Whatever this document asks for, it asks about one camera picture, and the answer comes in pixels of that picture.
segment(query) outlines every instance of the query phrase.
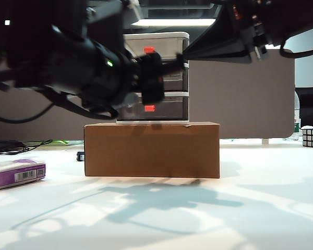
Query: green led light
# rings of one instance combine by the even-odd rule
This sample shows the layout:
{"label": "green led light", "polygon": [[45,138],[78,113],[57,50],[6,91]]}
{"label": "green led light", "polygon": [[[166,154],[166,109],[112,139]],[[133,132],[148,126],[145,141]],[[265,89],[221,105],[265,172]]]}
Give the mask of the green led light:
{"label": "green led light", "polygon": [[110,67],[114,66],[113,62],[110,61],[109,59],[106,60],[106,64],[108,64],[108,66]]}

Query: brown cardboard box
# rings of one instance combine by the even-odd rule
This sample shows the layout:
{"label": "brown cardboard box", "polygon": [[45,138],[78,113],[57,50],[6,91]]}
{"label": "brown cardboard box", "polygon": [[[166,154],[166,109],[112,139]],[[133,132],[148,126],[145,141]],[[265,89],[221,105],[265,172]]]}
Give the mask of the brown cardboard box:
{"label": "brown cardboard box", "polygon": [[219,124],[86,125],[85,174],[219,178]]}

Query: barcode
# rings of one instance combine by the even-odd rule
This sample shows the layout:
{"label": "barcode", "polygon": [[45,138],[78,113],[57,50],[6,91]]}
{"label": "barcode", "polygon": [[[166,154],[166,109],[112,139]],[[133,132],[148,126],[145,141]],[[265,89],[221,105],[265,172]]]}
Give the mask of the barcode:
{"label": "barcode", "polygon": [[29,179],[36,178],[36,170],[26,171],[22,173],[15,174],[15,182],[25,181]]}
{"label": "barcode", "polygon": [[45,175],[45,169],[41,168],[41,169],[37,169],[37,176],[43,176]]}

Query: white table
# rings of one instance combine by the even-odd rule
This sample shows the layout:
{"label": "white table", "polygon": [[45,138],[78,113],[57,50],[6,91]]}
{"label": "white table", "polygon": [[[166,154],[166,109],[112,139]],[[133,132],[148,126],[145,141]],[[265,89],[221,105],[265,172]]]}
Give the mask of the white table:
{"label": "white table", "polygon": [[43,181],[0,190],[0,249],[313,249],[313,148],[221,145],[221,179],[85,177],[43,147]]}

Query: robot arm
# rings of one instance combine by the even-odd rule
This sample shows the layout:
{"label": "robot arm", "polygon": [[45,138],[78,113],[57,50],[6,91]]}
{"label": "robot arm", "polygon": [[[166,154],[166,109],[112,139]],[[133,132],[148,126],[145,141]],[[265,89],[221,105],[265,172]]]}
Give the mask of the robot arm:
{"label": "robot arm", "polygon": [[[113,119],[117,108],[134,102],[134,92],[142,92],[144,104],[162,100],[162,76],[179,71],[183,56],[250,63],[250,52],[267,56],[266,44],[281,44],[286,57],[313,54],[283,48],[288,38],[313,28],[313,0],[210,0],[222,5],[220,14],[183,56],[167,64],[157,53],[132,58],[124,48],[123,16],[135,2],[112,0],[91,10],[86,0],[0,0],[0,60],[7,62],[0,85],[14,80],[15,88],[38,91],[53,105]],[[82,107],[69,95],[79,96]]]}

